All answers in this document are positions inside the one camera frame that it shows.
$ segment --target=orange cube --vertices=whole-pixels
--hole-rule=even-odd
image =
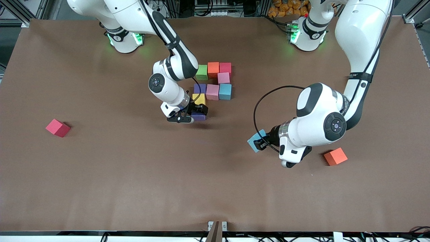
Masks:
[[[219,73],[219,62],[208,62],[208,77],[217,78]]]
[[[330,151],[329,153],[324,154],[324,157],[329,165],[337,165],[348,159],[342,148]]]

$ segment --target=red cube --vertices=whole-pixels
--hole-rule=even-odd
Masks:
[[[231,62],[220,62],[219,63],[219,73],[228,72],[231,78]]]
[[[67,134],[67,132],[69,132],[70,127],[56,119],[53,119],[51,123],[48,124],[48,126],[46,127],[46,130],[58,137],[63,138]]]

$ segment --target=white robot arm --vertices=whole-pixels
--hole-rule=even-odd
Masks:
[[[304,50],[318,47],[322,31],[332,17],[330,0],[311,0],[312,9],[307,19],[298,25],[300,31],[308,24],[319,25],[320,36],[306,30],[296,35],[294,44]],[[392,0],[349,0],[336,26],[336,40],[351,65],[351,73],[344,94],[322,84],[305,88],[297,100],[297,118],[282,125],[254,143],[263,150],[269,144],[279,146],[282,165],[290,168],[307,155],[312,146],[321,146],[339,140],[360,120],[364,98],[379,58],[381,32],[390,15]]]
[[[99,19],[108,33],[111,33],[110,28],[117,28],[129,33],[160,37],[170,55],[154,64],[148,87],[163,101],[161,109],[167,120],[192,123],[191,112],[207,114],[208,108],[194,104],[187,92],[176,83],[194,77],[198,62],[162,14],[153,11],[143,0],[68,0],[68,3],[77,13]]]

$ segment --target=purple cube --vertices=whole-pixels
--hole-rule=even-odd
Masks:
[[[206,84],[200,84],[200,89],[202,94],[206,94]],[[199,94],[199,85],[194,84],[194,93]]]
[[[206,115],[204,115],[203,113],[191,112],[191,117],[193,117],[195,121],[206,120]]]

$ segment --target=light blue cube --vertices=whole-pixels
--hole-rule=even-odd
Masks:
[[[231,99],[231,84],[219,84],[219,99],[230,100]]]
[[[261,134],[262,137],[264,137],[266,135],[266,131],[265,130],[260,130],[259,132]],[[248,140],[248,144],[249,146],[251,146],[251,148],[254,150],[255,153],[259,152],[259,150],[257,149],[257,147],[255,147],[254,144],[254,140],[259,140],[261,139],[261,137],[258,135],[258,133],[255,133],[249,140]]]

